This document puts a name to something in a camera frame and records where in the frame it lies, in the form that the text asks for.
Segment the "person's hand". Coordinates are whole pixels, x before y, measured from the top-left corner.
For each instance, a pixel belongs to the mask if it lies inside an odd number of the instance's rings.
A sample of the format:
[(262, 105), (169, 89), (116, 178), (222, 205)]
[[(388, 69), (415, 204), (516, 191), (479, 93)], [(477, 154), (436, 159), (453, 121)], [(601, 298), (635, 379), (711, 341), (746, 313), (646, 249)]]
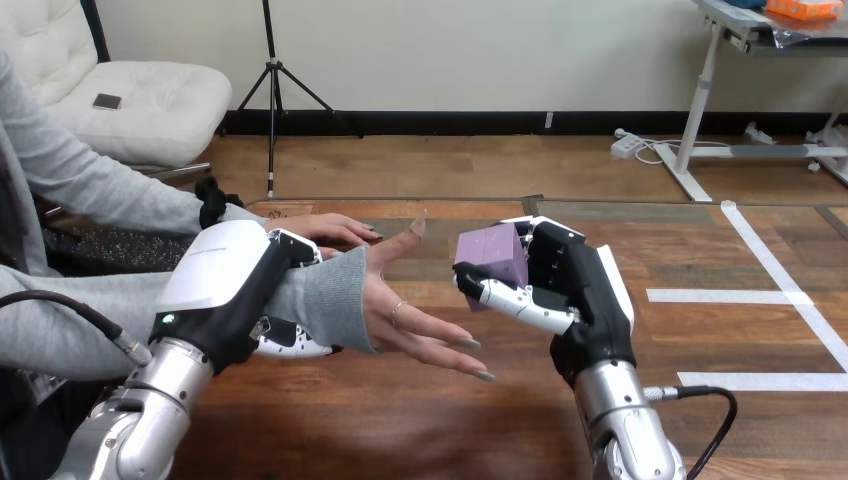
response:
[(406, 230), (366, 250), (363, 315), (370, 344), (380, 353), (400, 352), (422, 364), (494, 382), (486, 365), (459, 350), (481, 348), (471, 333), (410, 305), (383, 279), (386, 267), (420, 247), (427, 215), (422, 211)]
[(373, 245), (384, 236), (369, 224), (338, 214), (306, 214), (269, 219), (266, 231), (284, 229), (313, 241), (324, 259), (360, 246)]

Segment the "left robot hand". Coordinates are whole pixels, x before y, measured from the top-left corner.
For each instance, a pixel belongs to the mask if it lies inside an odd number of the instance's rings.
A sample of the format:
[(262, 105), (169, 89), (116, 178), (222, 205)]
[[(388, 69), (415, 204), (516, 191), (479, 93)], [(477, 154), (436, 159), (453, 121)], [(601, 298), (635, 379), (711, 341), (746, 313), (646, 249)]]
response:
[(253, 354), (309, 358), (340, 352), (315, 341), (306, 328), (266, 312), (284, 274), (321, 263), (317, 245), (284, 229), (265, 231), (249, 221), (203, 230), (162, 290), (150, 343), (184, 341), (215, 373)]

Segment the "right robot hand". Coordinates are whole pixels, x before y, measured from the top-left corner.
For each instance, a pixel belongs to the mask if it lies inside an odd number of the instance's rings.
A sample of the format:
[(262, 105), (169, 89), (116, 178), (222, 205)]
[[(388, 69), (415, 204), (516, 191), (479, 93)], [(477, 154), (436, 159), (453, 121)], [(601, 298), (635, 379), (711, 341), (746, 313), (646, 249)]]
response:
[(609, 246), (527, 215), (461, 233), (452, 270), (472, 310), (552, 334), (550, 354), (569, 386), (603, 362), (636, 363), (634, 308)]

